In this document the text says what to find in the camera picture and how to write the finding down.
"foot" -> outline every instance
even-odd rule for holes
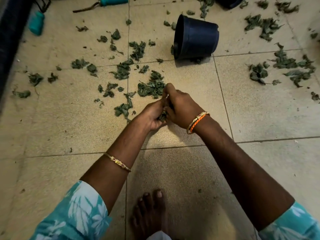
[[[165,199],[160,189],[155,190],[153,200],[150,193],[138,199],[131,224],[136,240],[146,240],[158,231],[168,234]]]

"hand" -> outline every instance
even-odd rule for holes
[[[166,124],[166,121],[161,122],[160,120],[157,120],[157,118],[163,112],[165,101],[166,99],[162,98],[158,101],[148,104],[138,115],[141,118],[141,120],[150,127],[150,131],[155,131],[159,129],[162,125]]]
[[[196,116],[204,112],[188,93],[176,90],[171,83],[163,90],[162,99],[166,97],[167,106],[164,110],[167,112],[167,119],[183,129],[188,128]]]

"orange bracelet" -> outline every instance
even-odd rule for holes
[[[192,125],[192,127],[190,128],[190,132],[191,132],[191,133],[192,133],[193,128],[196,126],[196,124],[198,124],[199,121],[202,120],[203,117],[205,117],[206,115],[207,115],[207,114],[202,115],[202,116]]]

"forearm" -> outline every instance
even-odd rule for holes
[[[131,168],[149,131],[145,121],[140,119],[140,115],[137,116],[126,126],[107,153]],[[81,180],[90,184],[100,194],[110,213],[127,176],[128,171],[102,155]]]
[[[235,197],[257,230],[268,226],[294,203],[294,198],[210,116],[205,116],[194,131],[210,150]]]

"sleeve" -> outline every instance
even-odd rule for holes
[[[320,228],[306,209],[298,202],[269,226],[259,232],[262,240],[318,240]]]
[[[98,192],[78,181],[36,227],[30,240],[98,240],[111,218]]]

